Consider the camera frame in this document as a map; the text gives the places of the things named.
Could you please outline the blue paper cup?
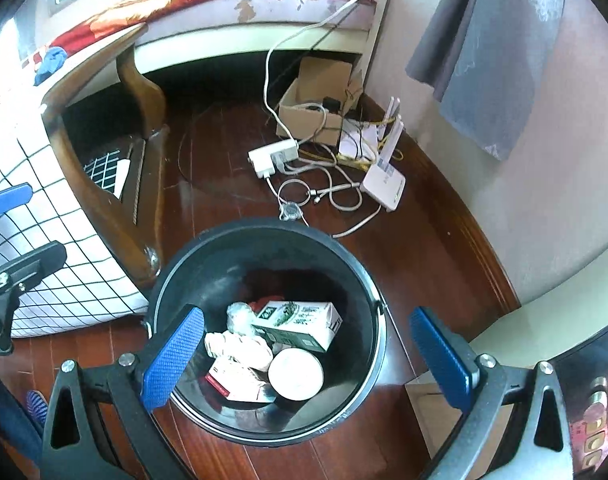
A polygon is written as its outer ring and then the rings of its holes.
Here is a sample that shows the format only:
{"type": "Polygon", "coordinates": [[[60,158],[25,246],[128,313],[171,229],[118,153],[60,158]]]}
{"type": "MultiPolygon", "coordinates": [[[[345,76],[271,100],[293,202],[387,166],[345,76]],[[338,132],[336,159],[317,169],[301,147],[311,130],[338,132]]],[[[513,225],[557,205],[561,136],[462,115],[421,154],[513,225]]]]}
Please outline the blue paper cup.
{"type": "Polygon", "coordinates": [[[299,348],[280,351],[270,363],[267,375],[276,393],[295,402],[316,396],[325,380],[324,369],[316,356],[299,348]]]}

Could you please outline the white grid tablecloth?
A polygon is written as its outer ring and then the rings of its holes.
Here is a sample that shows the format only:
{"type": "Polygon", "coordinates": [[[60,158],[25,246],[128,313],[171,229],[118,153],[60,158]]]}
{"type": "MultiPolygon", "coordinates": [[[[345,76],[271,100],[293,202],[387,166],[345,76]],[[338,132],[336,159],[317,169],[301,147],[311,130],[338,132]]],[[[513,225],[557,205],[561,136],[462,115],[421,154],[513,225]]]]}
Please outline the white grid tablecloth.
{"type": "Polygon", "coordinates": [[[62,269],[23,294],[16,338],[67,332],[124,315],[148,302],[91,225],[57,162],[37,110],[0,104],[0,191],[28,184],[33,196],[0,214],[0,266],[49,242],[66,250],[62,269]]]}

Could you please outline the white power strip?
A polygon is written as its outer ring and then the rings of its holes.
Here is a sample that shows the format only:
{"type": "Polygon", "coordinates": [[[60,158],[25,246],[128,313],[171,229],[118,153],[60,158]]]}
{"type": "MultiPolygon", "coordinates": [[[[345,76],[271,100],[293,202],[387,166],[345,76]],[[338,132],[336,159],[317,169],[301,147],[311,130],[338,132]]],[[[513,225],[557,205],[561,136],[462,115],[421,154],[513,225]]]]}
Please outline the white power strip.
{"type": "Polygon", "coordinates": [[[281,140],[249,151],[248,161],[259,179],[272,176],[277,166],[298,158],[298,142],[293,139],[281,140]]]}

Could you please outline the grey curtain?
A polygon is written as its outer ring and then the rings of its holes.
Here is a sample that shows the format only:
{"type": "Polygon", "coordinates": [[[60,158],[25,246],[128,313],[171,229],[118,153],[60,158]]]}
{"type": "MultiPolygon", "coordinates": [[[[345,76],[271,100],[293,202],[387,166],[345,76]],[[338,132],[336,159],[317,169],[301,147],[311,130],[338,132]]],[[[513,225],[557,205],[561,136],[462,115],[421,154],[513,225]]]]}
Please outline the grey curtain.
{"type": "Polygon", "coordinates": [[[498,160],[531,115],[566,0],[441,0],[407,75],[428,84],[440,113],[498,160]]]}

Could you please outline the green white milk carton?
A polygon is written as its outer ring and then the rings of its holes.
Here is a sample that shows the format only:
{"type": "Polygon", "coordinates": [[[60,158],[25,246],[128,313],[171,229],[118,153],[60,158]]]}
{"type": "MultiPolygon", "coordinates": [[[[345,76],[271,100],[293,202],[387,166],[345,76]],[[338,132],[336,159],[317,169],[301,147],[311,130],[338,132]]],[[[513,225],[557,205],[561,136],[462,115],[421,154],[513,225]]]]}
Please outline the green white milk carton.
{"type": "Polygon", "coordinates": [[[343,323],[332,302],[269,301],[257,313],[257,335],[273,344],[287,344],[325,353],[343,323]]]}

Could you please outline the black trash bin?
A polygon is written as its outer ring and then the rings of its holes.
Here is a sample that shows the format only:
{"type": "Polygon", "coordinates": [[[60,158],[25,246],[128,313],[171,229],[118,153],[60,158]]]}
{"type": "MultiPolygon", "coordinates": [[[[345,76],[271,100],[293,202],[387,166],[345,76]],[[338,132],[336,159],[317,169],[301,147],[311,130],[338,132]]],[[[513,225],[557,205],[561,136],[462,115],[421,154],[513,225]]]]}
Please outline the black trash bin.
{"type": "Polygon", "coordinates": [[[236,401],[222,382],[206,377],[214,360],[200,344],[170,395],[197,426],[245,445],[300,443],[338,426],[374,388],[386,346],[384,298],[330,236],[269,218],[207,230],[163,270],[147,321],[159,333],[193,306],[203,312],[205,333],[217,334],[237,302],[258,305],[253,327],[270,348],[300,348],[317,358],[324,382],[307,400],[272,392],[266,402],[236,401]]]}

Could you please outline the clear plastic bag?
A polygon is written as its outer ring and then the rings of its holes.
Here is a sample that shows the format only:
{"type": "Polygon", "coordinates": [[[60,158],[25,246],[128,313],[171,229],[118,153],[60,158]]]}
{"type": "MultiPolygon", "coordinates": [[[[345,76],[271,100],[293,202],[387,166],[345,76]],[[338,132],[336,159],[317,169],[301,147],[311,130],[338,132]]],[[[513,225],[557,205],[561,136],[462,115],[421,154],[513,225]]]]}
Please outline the clear plastic bag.
{"type": "Polygon", "coordinates": [[[265,373],[274,358],[272,348],[253,326],[256,315],[248,304],[235,302],[227,308],[227,329],[206,333],[205,350],[212,359],[226,356],[239,364],[265,373]]]}

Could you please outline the white wifi router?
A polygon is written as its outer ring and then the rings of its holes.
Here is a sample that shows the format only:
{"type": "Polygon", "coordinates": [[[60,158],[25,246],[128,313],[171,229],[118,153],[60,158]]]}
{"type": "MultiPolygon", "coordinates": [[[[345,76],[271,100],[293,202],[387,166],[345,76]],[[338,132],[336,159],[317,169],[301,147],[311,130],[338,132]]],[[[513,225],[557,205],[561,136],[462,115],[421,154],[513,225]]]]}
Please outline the white wifi router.
{"type": "Polygon", "coordinates": [[[397,143],[404,131],[404,122],[398,112],[400,99],[390,99],[382,124],[378,127],[378,139],[383,142],[376,161],[370,165],[359,189],[370,196],[387,212],[394,211],[402,198],[406,178],[391,164],[397,143]]]}

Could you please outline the cardboard box on floor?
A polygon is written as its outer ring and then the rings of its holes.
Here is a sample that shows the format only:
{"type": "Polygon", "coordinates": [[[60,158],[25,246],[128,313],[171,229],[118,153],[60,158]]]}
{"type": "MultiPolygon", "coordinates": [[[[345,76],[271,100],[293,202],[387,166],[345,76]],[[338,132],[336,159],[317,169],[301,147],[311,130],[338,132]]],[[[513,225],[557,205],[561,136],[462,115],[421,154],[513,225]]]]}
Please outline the cardboard box on floor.
{"type": "Polygon", "coordinates": [[[351,63],[306,56],[278,103],[278,136],[335,148],[344,117],[362,95],[362,71],[351,63]]]}

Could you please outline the red white small box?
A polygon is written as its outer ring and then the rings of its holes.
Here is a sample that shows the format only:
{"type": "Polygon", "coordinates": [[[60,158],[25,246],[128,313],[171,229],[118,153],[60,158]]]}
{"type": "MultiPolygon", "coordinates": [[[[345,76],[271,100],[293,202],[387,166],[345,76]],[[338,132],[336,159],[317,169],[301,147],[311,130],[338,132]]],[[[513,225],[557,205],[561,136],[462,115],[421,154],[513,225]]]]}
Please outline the red white small box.
{"type": "Polygon", "coordinates": [[[265,404],[274,402],[277,397],[267,380],[228,356],[216,358],[205,379],[231,402],[265,404]]]}

